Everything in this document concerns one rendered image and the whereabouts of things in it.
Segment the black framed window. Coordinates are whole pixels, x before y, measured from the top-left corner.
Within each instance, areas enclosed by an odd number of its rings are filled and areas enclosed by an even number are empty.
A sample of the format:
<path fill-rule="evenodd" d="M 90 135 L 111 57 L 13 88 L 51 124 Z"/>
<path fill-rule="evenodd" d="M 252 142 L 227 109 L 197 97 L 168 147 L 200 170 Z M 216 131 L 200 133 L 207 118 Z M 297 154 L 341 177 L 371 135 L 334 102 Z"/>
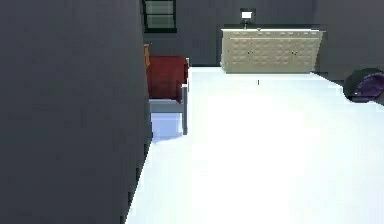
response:
<path fill-rule="evenodd" d="M 146 33 L 176 33 L 176 0 L 142 0 Z"/>

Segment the dark purple round cushion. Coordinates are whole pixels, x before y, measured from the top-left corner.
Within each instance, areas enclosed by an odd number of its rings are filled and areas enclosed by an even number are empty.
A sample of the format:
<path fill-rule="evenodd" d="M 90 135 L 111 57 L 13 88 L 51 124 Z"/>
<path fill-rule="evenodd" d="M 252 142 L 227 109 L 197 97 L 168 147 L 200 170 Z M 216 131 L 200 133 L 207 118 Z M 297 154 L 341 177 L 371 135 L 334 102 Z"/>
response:
<path fill-rule="evenodd" d="M 343 84 L 343 94 L 351 102 L 368 103 L 384 93 L 384 71 L 377 68 L 355 70 Z"/>

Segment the beige chest of drawers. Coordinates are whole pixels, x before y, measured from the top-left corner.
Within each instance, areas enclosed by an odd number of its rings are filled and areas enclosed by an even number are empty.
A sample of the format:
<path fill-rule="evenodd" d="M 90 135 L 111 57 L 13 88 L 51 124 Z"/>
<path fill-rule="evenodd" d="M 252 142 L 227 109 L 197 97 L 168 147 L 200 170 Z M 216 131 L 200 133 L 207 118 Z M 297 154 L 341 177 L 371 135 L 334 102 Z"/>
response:
<path fill-rule="evenodd" d="M 226 73 L 310 73 L 323 31 L 314 29 L 222 30 L 221 66 Z"/>

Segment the small white table lamp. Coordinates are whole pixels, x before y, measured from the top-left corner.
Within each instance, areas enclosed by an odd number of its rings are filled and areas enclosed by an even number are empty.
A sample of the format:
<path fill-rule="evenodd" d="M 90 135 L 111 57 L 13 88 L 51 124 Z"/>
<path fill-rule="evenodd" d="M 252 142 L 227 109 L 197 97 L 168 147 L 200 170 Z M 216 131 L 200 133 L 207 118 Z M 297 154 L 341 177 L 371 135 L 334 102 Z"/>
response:
<path fill-rule="evenodd" d="M 243 25 L 244 29 L 247 29 L 249 26 L 252 26 L 255 24 L 255 14 L 256 9 L 255 8 L 241 8 L 241 24 Z"/>

